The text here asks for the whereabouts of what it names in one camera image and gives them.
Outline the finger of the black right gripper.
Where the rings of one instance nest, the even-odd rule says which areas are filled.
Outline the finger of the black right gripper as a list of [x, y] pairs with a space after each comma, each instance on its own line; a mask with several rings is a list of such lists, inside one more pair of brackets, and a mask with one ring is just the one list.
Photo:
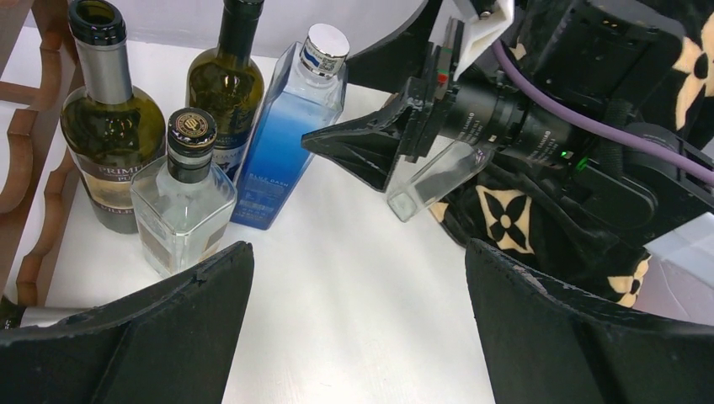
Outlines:
[[304, 135], [301, 146], [384, 193], [397, 164], [399, 146], [413, 109], [414, 102], [400, 96], [366, 116]]
[[441, 0], [422, 2], [399, 28], [350, 56], [348, 83], [398, 93], [410, 77], [419, 77], [433, 48], [429, 38], [441, 5]]

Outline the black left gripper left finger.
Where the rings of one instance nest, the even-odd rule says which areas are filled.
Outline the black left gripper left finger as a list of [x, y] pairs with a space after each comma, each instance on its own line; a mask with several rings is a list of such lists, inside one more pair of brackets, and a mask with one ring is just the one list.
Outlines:
[[104, 306], [2, 332], [2, 402], [221, 402], [253, 269], [236, 242]]

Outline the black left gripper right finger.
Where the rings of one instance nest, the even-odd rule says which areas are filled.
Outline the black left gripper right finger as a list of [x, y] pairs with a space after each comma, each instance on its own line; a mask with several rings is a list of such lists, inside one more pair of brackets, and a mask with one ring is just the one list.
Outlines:
[[465, 264], [496, 402], [712, 402], [712, 327], [617, 305], [480, 240]]

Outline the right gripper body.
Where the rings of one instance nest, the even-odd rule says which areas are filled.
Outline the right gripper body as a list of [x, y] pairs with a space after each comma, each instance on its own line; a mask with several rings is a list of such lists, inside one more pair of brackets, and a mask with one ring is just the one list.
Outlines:
[[408, 97], [409, 117], [404, 124], [396, 156], [408, 162], [426, 157], [434, 144], [445, 117], [456, 100], [456, 68], [461, 55], [464, 22], [451, 17], [445, 30], [442, 45], [428, 43], [424, 69], [418, 78], [408, 80], [407, 89], [419, 84], [424, 91]]

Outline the blue square glass bottle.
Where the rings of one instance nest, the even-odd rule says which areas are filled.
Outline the blue square glass bottle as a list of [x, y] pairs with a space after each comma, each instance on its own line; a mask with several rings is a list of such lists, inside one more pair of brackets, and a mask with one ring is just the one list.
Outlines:
[[344, 111], [349, 52], [340, 29], [314, 24], [276, 62], [237, 175], [233, 223], [272, 226], [312, 159], [301, 138], [335, 124]]

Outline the clear round glass bottle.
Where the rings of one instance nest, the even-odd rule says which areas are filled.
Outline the clear round glass bottle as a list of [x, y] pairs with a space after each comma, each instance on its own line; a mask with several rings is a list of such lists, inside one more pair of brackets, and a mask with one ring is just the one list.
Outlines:
[[397, 164], [397, 176], [386, 192], [386, 202], [402, 222], [410, 221], [449, 192], [480, 173], [493, 159], [493, 152], [470, 146], [461, 141], [437, 140], [418, 170], [408, 171], [405, 162]]

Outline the clear square bottle black cap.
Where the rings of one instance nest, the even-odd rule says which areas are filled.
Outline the clear square bottle black cap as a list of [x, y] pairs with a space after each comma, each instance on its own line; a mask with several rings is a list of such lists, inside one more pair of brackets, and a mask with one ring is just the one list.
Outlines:
[[145, 259], [162, 277], [215, 254], [237, 203], [232, 180], [213, 162], [217, 124], [194, 107], [168, 119], [167, 153], [131, 180]]

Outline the brown wooden wine rack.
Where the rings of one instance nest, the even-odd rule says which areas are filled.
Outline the brown wooden wine rack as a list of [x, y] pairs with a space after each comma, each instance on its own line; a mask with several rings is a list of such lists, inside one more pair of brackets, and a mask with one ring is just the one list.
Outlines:
[[1, 188], [1, 285], [20, 258], [14, 282], [22, 306], [43, 306], [55, 272], [78, 182], [69, 151], [51, 162], [51, 143], [67, 95], [82, 84], [82, 70], [68, 27], [66, 1], [1, 3], [1, 68], [18, 43], [25, 18], [34, 17], [40, 34], [40, 85], [1, 83], [1, 99], [15, 103], [12, 118], [1, 126], [8, 143], [6, 183]]

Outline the green wine bottle brown label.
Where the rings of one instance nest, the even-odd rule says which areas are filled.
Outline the green wine bottle brown label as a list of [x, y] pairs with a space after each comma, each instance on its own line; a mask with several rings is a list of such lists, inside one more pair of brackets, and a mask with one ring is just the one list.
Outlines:
[[1, 328], [49, 327], [64, 318], [89, 311], [89, 308], [21, 306], [5, 295], [1, 299]]

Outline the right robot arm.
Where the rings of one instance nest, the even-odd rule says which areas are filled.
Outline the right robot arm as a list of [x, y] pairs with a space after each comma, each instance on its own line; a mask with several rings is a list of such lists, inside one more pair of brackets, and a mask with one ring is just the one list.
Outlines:
[[383, 107], [302, 146], [568, 284], [636, 304], [659, 261], [713, 286], [713, 4], [461, 1], [441, 44], [424, 1], [346, 61]]

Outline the black floral blanket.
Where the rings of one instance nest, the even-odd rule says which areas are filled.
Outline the black floral blanket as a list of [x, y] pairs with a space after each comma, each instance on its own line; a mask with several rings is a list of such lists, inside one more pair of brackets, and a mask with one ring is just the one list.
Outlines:
[[[685, 28], [682, 51], [639, 119], [662, 126], [702, 149], [713, 137], [713, 4], [653, 1]], [[559, 200], [556, 179], [496, 156], [476, 177], [431, 206], [459, 245], [477, 238], [522, 264], [594, 295], [631, 307], [650, 255], [629, 247], [577, 205]]]

